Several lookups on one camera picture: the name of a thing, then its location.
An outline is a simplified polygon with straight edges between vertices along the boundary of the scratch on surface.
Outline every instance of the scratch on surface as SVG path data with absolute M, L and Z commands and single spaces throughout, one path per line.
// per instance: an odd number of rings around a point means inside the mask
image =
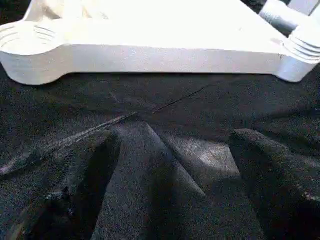
M 119 102 L 119 100 L 116 98 L 116 96 L 113 94 L 113 92 L 112 92 L 112 91 L 109 91 L 109 93 L 110 93 L 111 97 L 119 104 L 120 102 Z

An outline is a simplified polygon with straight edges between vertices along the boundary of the black cloth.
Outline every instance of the black cloth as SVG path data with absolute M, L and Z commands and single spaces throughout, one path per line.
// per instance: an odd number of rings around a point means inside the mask
M 318 72 L 298 84 L 248 74 L 69 74 L 32 87 L 1 69 L 0 236 L 299 236 L 305 227 L 280 224 L 282 198 L 272 196 L 289 198 L 289 186 L 306 193 L 293 195 L 282 219 L 318 207 L 306 197 L 320 197 Z M 275 160 L 284 154 L 288 162 Z M 277 177 L 266 165 L 281 169 Z M 296 184 L 281 188 L 277 178 Z

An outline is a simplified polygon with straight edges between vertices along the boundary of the white plastic part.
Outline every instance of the white plastic part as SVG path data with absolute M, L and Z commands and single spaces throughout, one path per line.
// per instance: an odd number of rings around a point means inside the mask
M 83 0 L 83 8 L 88 17 L 94 19 L 109 19 L 107 14 L 106 4 L 109 1 L 100 0 Z
M 66 0 L 45 0 L 43 5 L 59 18 L 64 17 Z
M 292 31 L 308 19 L 308 16 L 290 9 L 279 0 L 268 0 L 259 15 L 272 26 Z
M 291 0 L 288 7 L 309 16 L 318 5 L 319 0 Z
M 318 22 L 318 24 L 320 24 L 320 2 L 315 7 L 315 9 L 312 11 L 310 17 L 312 17 L 312 19 L 316 20 Z
M 318 63 L 296 54 L 303 44 L 284 44 L 285 36 L 239 0 L 119 1 L 109 2 L 108 20 L 30 21 L 43 18 L 29 10 L 33 16 L 0 26 L 8 76 L 26 85 L 85 72 L 270 74 L 299 82 Z

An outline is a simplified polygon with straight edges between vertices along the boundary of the black fabric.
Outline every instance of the black fabric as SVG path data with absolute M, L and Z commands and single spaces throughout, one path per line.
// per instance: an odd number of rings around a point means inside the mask
M 318 237 L 318 69 L 0 74 L 0 236 Z
M 319 158 L 249 129 L 234 131 L 230 149 L 268 237 L 318 239 Z

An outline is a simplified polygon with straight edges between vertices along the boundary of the white bracket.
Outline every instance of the white bracket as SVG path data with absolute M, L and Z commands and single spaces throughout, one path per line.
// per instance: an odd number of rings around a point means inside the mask
M 318 5 L 319 0 L 291 0 L 288 7 L 309 16 Z
M 106 2 L 105 11 L 97 7 L 102 17 L 83 9 L 66 17 L 64 9 L 60 18 L 33 0 L 22 21 L 0 26 L 8 76 L 26 85 L 84 72 L 269 74 L 300 82 L 320 62 L 318 41 L 301 37 L 320 28 L 302 26 L 288 39 L 239 0 Z

